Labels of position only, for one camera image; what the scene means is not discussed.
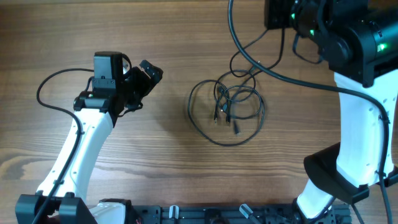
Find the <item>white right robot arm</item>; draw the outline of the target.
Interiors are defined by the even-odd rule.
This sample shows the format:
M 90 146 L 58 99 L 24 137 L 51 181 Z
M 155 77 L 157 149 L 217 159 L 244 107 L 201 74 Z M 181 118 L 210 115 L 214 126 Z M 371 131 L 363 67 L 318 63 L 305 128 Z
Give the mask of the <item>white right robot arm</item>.
M 293 28 L 318 47 L 340 97 L 341 140 L 307 156 L 308 182 L 296 198 L 304 223 L 323 218 L 332 202 L 350 205 L 397 183 L 391 139 L 397 102 L 397 9 L 367 1 L 266 1 L 269 30 Z

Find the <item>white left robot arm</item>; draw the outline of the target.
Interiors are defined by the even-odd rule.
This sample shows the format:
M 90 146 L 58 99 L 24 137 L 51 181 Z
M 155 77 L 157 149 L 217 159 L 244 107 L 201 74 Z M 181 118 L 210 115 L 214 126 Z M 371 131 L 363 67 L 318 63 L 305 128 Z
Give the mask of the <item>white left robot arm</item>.
M 22 194 L 15 207 L 18 223 L 143 223 L 130 200 L 104 199 L 92 208 L 86 195 L 100 150 L 118 118 L 142 109 L 142 99 L 163 77 L 143 60 L 138 67 L 121 52 L 96 52 L 86 88 L 73 111 L 72 124 L 51 171 L 33 195 Z

